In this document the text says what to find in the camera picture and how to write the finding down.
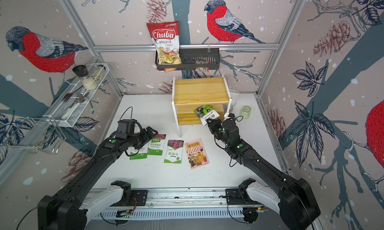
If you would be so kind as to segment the green seed bag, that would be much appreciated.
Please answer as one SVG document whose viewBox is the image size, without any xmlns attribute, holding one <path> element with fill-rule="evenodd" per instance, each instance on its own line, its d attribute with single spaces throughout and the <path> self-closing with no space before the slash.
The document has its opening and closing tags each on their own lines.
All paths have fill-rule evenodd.
<svg viewBox="0 0 384 230">
<path fill-rule="evenodd" d="M 141 160 L 146 159 L 148 157 L 148 146 L 149 143 L 145 144 L 142 148 L 139 150 L 136 150 L 135 148 L 129 148 L 129 155 L 130 160 Z"/>
<path fill-rule="evenodd" d="M 166 135 L 157 134 L 149 142 L 147 154 L 150 156 L 161 156 L 163 154 Z"/>
</svg>

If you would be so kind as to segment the white seed packet shelf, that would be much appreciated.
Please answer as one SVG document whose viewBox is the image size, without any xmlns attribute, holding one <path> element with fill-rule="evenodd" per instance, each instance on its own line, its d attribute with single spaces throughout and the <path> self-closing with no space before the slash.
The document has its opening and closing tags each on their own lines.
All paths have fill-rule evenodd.
<svg viewBox="0 0 384 230">
<path fill-rule="evenodd" d="M 208 119 L 216 120 L 220 117 L 219 113 L 214 110 L 212 105 L 202 105 L 195 109 L 194 113 L 200 119 L 203 126 L 206 126 L 208 124 Z"/>
</svg>

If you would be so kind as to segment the white mimosa seed bag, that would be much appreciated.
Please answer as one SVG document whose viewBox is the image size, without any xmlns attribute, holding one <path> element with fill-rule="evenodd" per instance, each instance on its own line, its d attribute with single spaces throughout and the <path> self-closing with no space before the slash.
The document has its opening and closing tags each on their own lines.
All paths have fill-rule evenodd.
<svg viewBox="0 0 384 230">
<path fill-rule="evenodd" d="M 164 163 L 181 164 L 183 148 L 184 148 L 184 141 L 168 140 Z"/>
</svg>

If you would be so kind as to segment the picture seed packet shelf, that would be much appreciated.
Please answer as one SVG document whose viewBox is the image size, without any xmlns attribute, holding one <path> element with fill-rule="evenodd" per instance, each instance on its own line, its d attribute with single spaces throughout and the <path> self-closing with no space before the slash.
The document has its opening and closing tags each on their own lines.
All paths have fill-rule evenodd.
<svg viewBox="0 0 384 230">
<path fill-rule="evenodd" d="M 185 148 L 191 170 L 210 163 L 201 139 L 185 143 Z"/>
</svg>

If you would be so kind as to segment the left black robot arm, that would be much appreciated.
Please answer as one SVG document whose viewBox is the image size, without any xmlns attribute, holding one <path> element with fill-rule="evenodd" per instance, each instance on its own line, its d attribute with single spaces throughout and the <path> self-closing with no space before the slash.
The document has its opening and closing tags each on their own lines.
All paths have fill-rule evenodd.
<svg viewBox="0 0 384 230">
<path fill-rule="evenodd" d="M 54 196 L 44 196 L 38 205 L 40 230 L 83 230 L 92 217 L 91 209 L 81 206 L 103 173 L 128 148 L 139 150 L 158 131 L 143 129 L 136 120 L 120 120 L 118 128 L 97 147 L 95 155 L 66 187 Z"/>
</svg>

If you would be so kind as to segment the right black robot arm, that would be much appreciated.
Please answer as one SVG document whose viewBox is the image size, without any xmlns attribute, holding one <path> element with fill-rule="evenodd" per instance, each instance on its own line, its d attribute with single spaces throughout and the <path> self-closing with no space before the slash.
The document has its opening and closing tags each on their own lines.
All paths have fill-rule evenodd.
<svg viewBox="0 0 384 230">
<path fill-rule="evenodd" d="M 313 222 L 320 216 L 321 210 L 310 184 L 304 179 L 294 179 L 278 170 L 239 134 L 236 125 L 237 118 L 231 113 L 230 118 L 221 121 L 208 119 L 208 128 L 215 141 L 225 144 L 223 150 L 232 160 L 250 169 L 259 176 L 277 194 L 279 214 L 291 230 L 305 230 L 313 226 Z"/>
</svg>

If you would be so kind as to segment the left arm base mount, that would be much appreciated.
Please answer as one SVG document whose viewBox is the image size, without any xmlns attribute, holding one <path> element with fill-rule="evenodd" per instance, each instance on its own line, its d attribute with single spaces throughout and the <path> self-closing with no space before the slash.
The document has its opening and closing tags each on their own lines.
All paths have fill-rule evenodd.
<svg viewBox="0 0 384 230">
<path fill-rule="evenodd" d="M 123 190 L 121 199 L 112 207 L 143 207 L 146 205 L 148 190 L 132 190 L 132 185 L 124 181 L 114 181 L 111 186 L 119 186 Z"/>
</svg>

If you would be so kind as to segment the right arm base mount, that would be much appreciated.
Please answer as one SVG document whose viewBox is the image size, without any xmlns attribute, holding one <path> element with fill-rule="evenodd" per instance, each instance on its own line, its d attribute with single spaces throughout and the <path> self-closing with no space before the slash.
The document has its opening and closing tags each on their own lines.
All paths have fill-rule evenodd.
<svg viewBox="0 0 384 230">
<path fill-rule="evenodd" d="M 263 204 L 253 201 L 247 193 L 247 188 L 250 184 L 255 183 L 256 180 L 248 178 L 244 180 L 237 188 L 226 189 L 225 199 L 228 206 L 234 205 L 262 205 Z"/>
</svg>

